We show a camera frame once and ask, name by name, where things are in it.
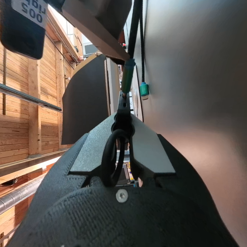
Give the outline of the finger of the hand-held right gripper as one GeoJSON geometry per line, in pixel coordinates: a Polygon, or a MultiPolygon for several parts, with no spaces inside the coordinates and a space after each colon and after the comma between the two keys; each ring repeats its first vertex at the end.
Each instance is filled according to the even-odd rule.
{"type": "Polygon", "coordinates": [[[96,19],[118,40],[131,7],[132,0],[97,0],[96,19]]]}
{"type": "Polygon", "coordinates": [[[63,16],[107,57],[118,61],[130,59],[128,53],[96,19],[96,0],[65,0],[62,2],[63,16]]]}

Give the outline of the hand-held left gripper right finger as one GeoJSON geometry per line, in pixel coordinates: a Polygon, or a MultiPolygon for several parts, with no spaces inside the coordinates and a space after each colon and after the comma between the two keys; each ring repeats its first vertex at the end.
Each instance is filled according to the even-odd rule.
{"type": "Polygon", "coordinates": [[[173,176],[176,171],[162,143],[152,129],[131,114],[130,170],[135,180],[173,176]]]}

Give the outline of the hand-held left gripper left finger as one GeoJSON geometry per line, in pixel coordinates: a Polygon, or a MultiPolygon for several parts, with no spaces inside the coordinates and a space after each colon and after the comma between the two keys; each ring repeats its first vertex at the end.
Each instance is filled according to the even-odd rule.
{"type": "Polygon", "coordinates": [[[78,140],[69,168],[69,175],[77,183],[80,180],[77,187],[84,187],[95,174],[100,176],[103,151],[112,134],[115,117],[116,113],[113,113],[78,140]]]}

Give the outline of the black hub with cable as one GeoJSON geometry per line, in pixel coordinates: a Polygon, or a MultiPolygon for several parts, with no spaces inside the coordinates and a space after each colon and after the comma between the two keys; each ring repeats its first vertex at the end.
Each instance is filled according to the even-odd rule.
{"type": "Polygon", "coordinates": [[[101,180],[106,187],[114,187],[117,184],[124,163],[125,150],[133,133],[129,93],[120,92],[114,120],[101,162],[101,180]]]}

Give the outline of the wood-framed black monitor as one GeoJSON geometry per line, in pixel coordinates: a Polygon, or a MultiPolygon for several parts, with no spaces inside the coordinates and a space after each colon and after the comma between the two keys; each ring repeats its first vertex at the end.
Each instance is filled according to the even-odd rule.
{"type": "Polygon", "coordinates": [[[105,55],[93,54],[76,67],[62,101],[61,144],[70,145],[110,115],[105,55]]]}

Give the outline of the white monitor stand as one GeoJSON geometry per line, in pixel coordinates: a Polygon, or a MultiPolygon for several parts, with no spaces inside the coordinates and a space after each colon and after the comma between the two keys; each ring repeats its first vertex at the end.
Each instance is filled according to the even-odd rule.
{"type": "Polygon", "coordinates": [[[120,92],[119,66],[110,58],[105,60],[105,68],[108,75],[108,98],[109,98],[109,115],[117,112],[120,92]]]}

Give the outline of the silver metal rail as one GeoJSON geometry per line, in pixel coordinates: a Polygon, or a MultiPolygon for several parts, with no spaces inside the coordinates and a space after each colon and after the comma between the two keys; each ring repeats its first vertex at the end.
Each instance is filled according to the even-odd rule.
{"type": "Polygon", "coordinates": [[[18,90],[14,89],[14,88],[8,87],[8,86],[6,86],[4,84],[0,84],[0,92],[3,93],[3,94],[9,95],[9,96],[12,96],[12,97],[27,101],[29,103],[36,104],[38,106],[41,106],[41,107],[44,107],[44,108],[48,108],[50,110],[62,113],[62,109],[60,107],[55,106],[53,104],[50,104],[48,102],[45,102],[45,101],[43,101],[41,99],[38,99],[38,98],[33,97],[31,95],[28,95],[26,93],[23,93],[21,91],[18,91],[18,90]]]}

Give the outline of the silver spiral ventilation duct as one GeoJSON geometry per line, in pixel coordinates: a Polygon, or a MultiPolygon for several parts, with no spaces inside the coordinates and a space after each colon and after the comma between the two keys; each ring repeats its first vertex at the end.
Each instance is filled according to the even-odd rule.
{"type": "Polygon", "coordinates": [[[45,175],[46,174],[42,174],[39,177],[34,178],[1,196],[0,214],[2,215],[18,203],[35,194],[45,175]]]}

